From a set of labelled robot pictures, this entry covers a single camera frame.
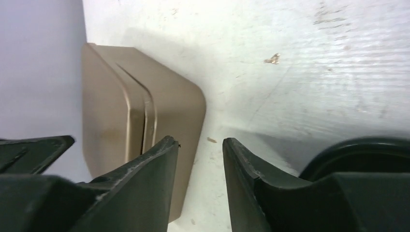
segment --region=small wood chip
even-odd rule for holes
[[[212,138],[209,138],[209,137],[207,137],[206,140],[210,141],[211,143],[215,143],[215,144],[217,143],[217,141],[215,139],[212,139]]]

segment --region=white wall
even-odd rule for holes
[[[89,181],[81,149],[81,0],[0,0],[0,137],[72,135],[47,171]]]
[[[183,216],[170,231],[230,230],[223,138],[296,174],[338,141],[409,135],[408,1],[84,0],[84,8],[88,41],[136,47],[206,96]],[[279,64],[264,63],[275,53]]]

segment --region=beige plastic container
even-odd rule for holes
[[[202,91],[131,47],[85,44],[82,66],[83,152],[91,175],[112,171],[173,136],[181,145],[170,212],[170,221],[177,219],[205,117]]]

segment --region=black round object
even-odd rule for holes
[[[316,156],[299,178],[315,181],[335,172],[410,173],[410,140],[367,137],[341,142]]]

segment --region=scratch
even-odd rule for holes
[[[323,30],[323,29],[333,29],[333,28],[339,28],[339,27],[345,27],[345,26],[350,26],[351,23],[346,23],[346,24],[340,24],[334,27],[325,27],[325,28],[319,28],[319,30]]]
[[[318,17],[318,16],[325,16],[325,15],[330,15],[330,14],[334,14],[334,13],[339,13],[339,12],[344,11],[346,8],[347,8],[347,6],[343,6],[342,8],[340,8],[339,10],[336,10],[336,11],[325,11],[325,10],[323,10],[324,6],[322,6],[322,7],[318,8],[319,10],[320,9],[322,9],[322,10],[318,11],[315,14],[315,16]]]
[[[259,110],[262,108],[263,105],[265,105],[266,100],[270,97],[270,95],[275,91],[278,86],[282,83],[282,81],[285,79],[286,75],[288,74],[289,70],[293,67],[293,64],[291,64],[288,69],[286,70],[285,74],[281,77],[281,79],[278,81],[278,83],[273,87],[273,89],[270,91],[270,93],[262,100],[262,103],[259,105],[258,109],[252,114],[252,117],[250,117],[250,120],[247,124],[247,127],[249,127],[250,123],[253,121],[253,118],[255,118],[256,114],[259,112]]]
[[[335,38],[335,41],[345,40],[345,39],[347,39],[347,38],[348,38],[347,36],[339,36],[339,37],[336,37],[336,38]]]
[[[316,22],[313,23],[315,24],[320,24],[320,23],[332,23],[332,22],[339,22],[339,21],[345,21],[345,18],[334,18],[334,19],[319,19]]]

